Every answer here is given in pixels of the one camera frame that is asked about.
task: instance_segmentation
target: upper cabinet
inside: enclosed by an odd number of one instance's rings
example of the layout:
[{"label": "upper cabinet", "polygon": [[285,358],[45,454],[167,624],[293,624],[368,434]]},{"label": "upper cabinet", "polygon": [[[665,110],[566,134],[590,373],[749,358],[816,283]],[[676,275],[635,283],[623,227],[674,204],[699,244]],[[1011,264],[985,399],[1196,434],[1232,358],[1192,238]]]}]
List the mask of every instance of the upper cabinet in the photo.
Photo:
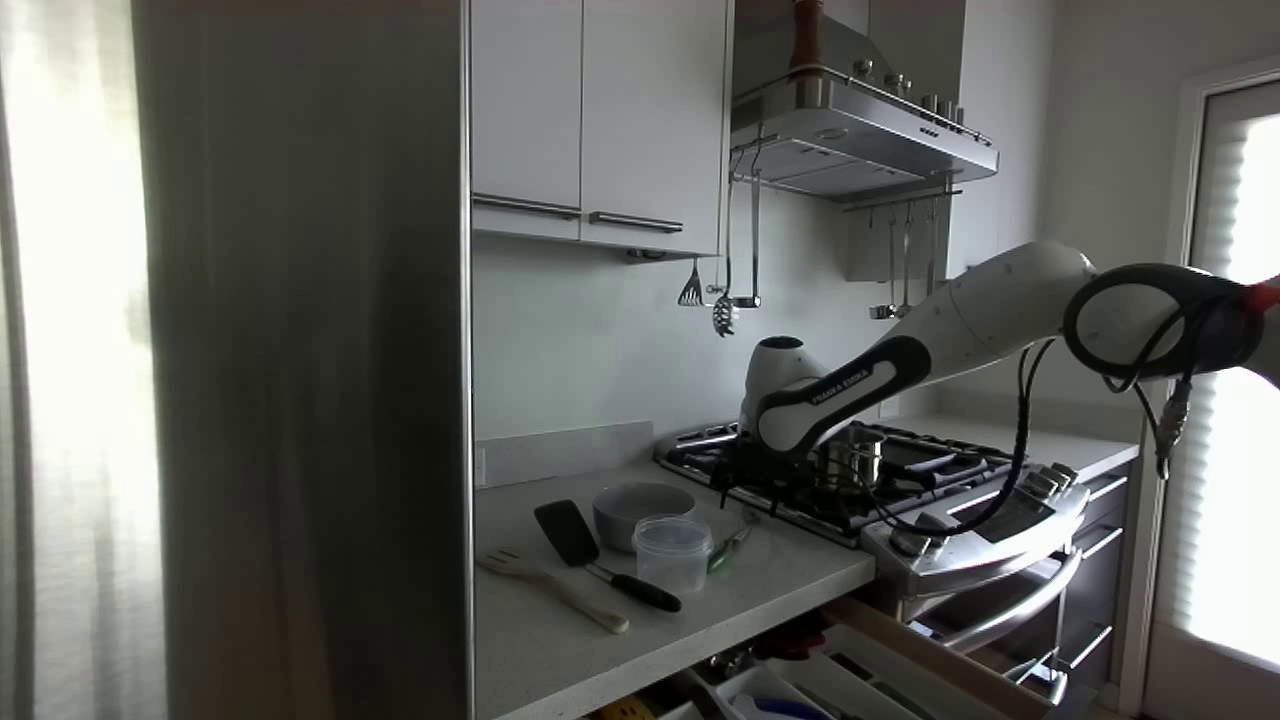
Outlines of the upper cabinet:
[{"label": "upper cabinet", "polygon": [[715,254],[734,0],[477,0],[477,234]]}]

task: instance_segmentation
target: cabinet handle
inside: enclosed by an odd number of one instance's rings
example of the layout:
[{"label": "cabinet handle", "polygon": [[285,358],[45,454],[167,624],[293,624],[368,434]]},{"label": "cabinet handle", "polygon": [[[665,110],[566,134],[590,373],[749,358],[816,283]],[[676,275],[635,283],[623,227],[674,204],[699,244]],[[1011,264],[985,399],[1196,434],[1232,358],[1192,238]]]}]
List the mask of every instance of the cabinet handle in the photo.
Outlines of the cabinet handle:
[{"label": "cabinet handle", "polygon": [[524,195],[471,192],[471,204],[480,204],[480,209],[503,209],[503,211],[528,211],[528,217],[579,220],[579,211],[577,211],[574,204],[548,204],[548,199],[524,199]]},{"label": "cabinet handle", "polygon": [[1129,484],[1129,477],[1115,477],[1115,479],[1108,479],[1106,488],[1089,488],[1086,504],[1096,504],[1096,501],[1114,495],[1114,492],[1124,488],[1124,484]]},{"label": "cabinet handle", "polygon": [[623,211],[590,211],[590,224],[619,224],[619,227],[644,227],[644,234],[683,234],[680,220],[660,220],[660,217],[623,217]]},{"label": "cabinet handle", "polygon": [[1115,545],[1124,538],[1124,527],[1108,527],[1106,538],[1096,538],[1089,547],[1079,547],[1086,562],[1093,562],[1096,553],[1106,553],[1108,545]]},{"label": "cabinet handle", "polygon": [[1060,573],[1053,579],[1045,579],[1038,594],[1027,594],[1022,603],[985,618],[952,637],[944,637],[940,645],[948,651],[975,651],[989,640],[1003,637],[1007,627],[1026,624],[1027,618],[1038,618],[1041,607],[1049,607],[1053,602],[1060,602],[1072,590],[1072,577],[1079,573],[1079,553],[1070,553]]},{"label": "cabinet handle", "polygon": [[1070,670],[1076,672],[1096,648],[1106,648],[1106,640],[1114,637],[1115,627],[1099,627],[1072,661]]}]

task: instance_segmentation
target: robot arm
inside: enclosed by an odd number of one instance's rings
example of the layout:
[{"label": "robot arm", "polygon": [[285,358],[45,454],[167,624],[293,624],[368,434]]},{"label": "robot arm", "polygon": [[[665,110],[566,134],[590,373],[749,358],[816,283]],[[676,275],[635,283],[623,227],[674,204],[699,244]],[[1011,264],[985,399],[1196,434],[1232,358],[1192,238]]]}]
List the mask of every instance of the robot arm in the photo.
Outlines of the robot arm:
[{"label": "robot arm", "polygon": [[1070,338],[1079,366],[1119,377],[1192,377],[1244,366],[1280,384],[1280,275],[1255,290],[1169,264],[1096,275],[1065,244],[1026,244],[932,293],[843,370],[816,377],[800,340],[766,340],[749,370],[743,434],[810,454],[855,412]]}]

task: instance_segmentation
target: window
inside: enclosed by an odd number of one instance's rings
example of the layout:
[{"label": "window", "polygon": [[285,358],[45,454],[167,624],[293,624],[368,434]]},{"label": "window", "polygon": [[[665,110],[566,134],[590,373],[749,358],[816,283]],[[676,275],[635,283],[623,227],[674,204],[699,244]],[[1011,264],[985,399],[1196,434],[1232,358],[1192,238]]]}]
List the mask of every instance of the window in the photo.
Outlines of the window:
[{"label": "window", "polygon": [[[1280,86],[1204,110],[1192,264],[1255,283],[1280,274]],[[1280,670],[1280,392],[1253,373],[1196,380],[1169,504],[1166,618]]]}]

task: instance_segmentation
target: stainless steel door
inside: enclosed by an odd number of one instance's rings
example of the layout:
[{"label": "stainless steel door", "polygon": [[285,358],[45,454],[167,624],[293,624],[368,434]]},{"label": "stainless steel door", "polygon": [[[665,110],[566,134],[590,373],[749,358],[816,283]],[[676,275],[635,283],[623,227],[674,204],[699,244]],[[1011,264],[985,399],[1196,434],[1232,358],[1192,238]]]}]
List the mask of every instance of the stainless steel door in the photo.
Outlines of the stainless steel door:
[{"label": "stainless steel door", "polygon": [[141,21],[172,715],[468,715],[465,5]]}]

